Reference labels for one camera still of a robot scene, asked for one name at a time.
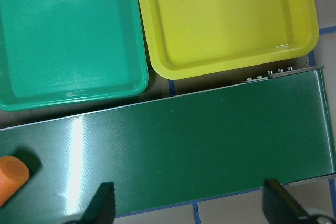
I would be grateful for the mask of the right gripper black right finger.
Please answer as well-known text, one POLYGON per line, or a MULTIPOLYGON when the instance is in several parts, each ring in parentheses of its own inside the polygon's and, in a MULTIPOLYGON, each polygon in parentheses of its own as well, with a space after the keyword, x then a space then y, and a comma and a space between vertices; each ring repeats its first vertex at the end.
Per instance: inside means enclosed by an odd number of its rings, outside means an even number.
POLYGON ((264 180, 263 213, 272 224, 309 222, 309 214, 276 179, 264 180))

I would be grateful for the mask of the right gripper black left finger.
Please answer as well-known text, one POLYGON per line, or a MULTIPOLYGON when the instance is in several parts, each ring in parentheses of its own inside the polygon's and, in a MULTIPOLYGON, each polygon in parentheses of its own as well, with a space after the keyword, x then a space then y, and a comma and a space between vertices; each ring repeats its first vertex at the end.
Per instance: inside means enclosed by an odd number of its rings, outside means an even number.
POLYGON ((116 216, 113 182, 103 182, 98 187, 88 207, 79 220, 66 223, 114 223, 116 216))

